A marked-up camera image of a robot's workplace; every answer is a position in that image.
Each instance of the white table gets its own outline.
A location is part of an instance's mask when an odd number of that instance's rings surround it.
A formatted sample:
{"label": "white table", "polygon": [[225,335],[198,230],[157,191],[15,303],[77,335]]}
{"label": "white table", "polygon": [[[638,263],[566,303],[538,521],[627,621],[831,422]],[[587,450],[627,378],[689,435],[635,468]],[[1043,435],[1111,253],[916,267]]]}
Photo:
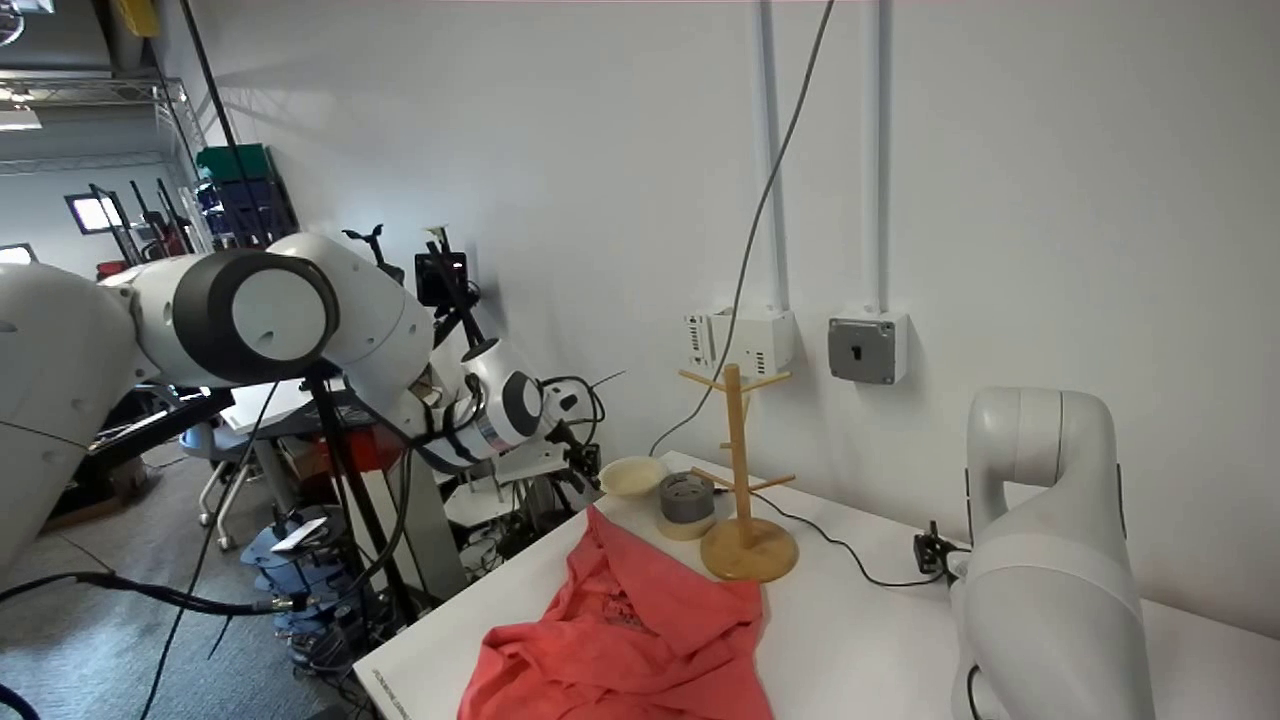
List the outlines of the white table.
{"label": "white table", "polygon": [[[869,517],[795,489],[768,497],[846,541],[876,576],[912,576],[916,528]],[[701,568],[701,548],[663,541],[647,502],[601,498],[616,525]],[[768,585],[768,622],[757,650],[780,720],[951,720],[954,615],[948,589],[869,589],[838,548],[780,521],[800,541],[791,576]],[[564,585],[564,557],[584,517],[509,561],[394,641],[354,663],[362,689],[392,720],[447,720],[473,679],[481,641],[495,622],[537,621]],[[1280,641],[1246,635],[1163,603],[1143,603],[1161,720],[1277,720]]]}

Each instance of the wall outlet box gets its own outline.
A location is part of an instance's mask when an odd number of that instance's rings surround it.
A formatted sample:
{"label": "wall outlet box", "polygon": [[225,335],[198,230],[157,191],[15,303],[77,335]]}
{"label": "wall outlet box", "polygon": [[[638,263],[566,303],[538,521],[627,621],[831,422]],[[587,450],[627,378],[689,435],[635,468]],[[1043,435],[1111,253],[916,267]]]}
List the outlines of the wall outlet box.
{"label": "wall outlet box", "polygon": [[901,385],[907,374],[907,316],[831,316],[826,319],[826,364],[831,374],[856,385]]}
{"label": "wall outlet box", "polygon": [[[689,316],[689,369],[712,374],[726,343],[726,311]],[[744,374],[780,374],[795,360],[800,328],[791,311],[741,311],[726,364]]]}

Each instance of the red cloth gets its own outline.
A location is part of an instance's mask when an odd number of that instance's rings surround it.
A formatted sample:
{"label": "red cloth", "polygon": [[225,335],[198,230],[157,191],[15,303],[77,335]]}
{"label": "red cloth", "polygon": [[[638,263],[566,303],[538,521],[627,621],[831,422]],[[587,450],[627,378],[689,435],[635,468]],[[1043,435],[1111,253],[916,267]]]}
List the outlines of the red cloth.
{"label": "red cloth", "polygon": [[537,622],[493,627],[460,720],[768,720],[758,589],[712,585],[596,509]]}

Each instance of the wooden spool holder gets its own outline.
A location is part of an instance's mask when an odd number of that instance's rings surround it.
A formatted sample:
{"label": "wooden spool holder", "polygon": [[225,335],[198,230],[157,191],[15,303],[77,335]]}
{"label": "wooden spool holder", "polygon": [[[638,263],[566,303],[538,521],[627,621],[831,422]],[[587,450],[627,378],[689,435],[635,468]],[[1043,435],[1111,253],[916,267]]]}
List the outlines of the wooden spool holder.
{"label": "wooden spool holder", "polygon": [[757,392],[777,378],[744,385],[744,372],[726,364],[723,385],[716,378],[701,378],[701,385],[719,389],[726,400],[726,456],[730,456],[730,502],[734,502],[730,521],[719,521],[706,528],[701,548],[703,563],[719,579],[773,585],[795,568],[800,548],[791,532],[752,517],[744,392]]}

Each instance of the machine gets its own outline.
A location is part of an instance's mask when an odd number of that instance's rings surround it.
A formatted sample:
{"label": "machine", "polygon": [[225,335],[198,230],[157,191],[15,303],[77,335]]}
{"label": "machine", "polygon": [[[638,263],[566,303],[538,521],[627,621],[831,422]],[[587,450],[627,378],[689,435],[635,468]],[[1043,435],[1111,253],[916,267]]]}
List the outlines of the machine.
{"label": "machine", "polygon": [[331,235],[157,258],[108,283],[0,263],[0,568],[131,385],[231,389],[315,364],[339,369],[435,473],[555,431],[558,404],[499,348],[473,360],[435,348],[431,311]]}
{"label": "machine", "polygon": [[[1002,482],[1048,491],[1006,513]],[[1079,392],[981,392],[969,491],[954,720],[1150,720],[1111,412]]]}

